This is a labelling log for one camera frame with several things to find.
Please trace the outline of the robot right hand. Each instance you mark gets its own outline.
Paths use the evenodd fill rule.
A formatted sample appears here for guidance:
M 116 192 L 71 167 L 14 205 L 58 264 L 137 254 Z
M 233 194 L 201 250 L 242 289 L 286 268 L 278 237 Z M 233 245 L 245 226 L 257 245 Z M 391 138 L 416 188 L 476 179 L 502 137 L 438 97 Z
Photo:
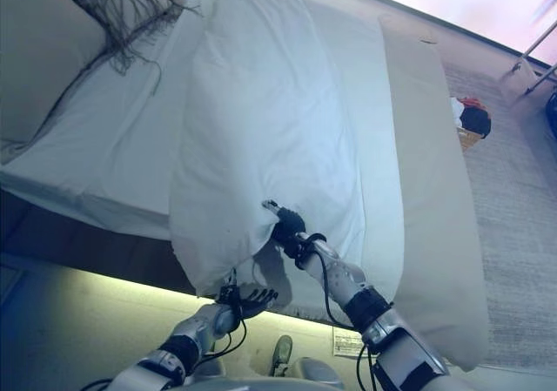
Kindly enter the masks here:
M 272 229 L 271 239 L 283 249 L 288 257 L 293 259 L 299 250 L 297 234 L 305 232 L 304 220 L 299 214 L 280 206 L 274 200 L 264 200 L 262 206 L 278 218 L 278 222 Z

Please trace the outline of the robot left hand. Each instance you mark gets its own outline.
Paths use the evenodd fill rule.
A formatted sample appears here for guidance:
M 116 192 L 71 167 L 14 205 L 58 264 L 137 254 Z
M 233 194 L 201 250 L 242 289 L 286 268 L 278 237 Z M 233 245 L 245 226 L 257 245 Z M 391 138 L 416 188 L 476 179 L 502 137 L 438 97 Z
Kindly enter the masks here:
M 220 288 L 217 303 L 227 305 L 238 320 L 253 318 L 273 306 L 279 293 L 268 287 L 247 288 L 238 284 L 236 269 L 232 269 Z

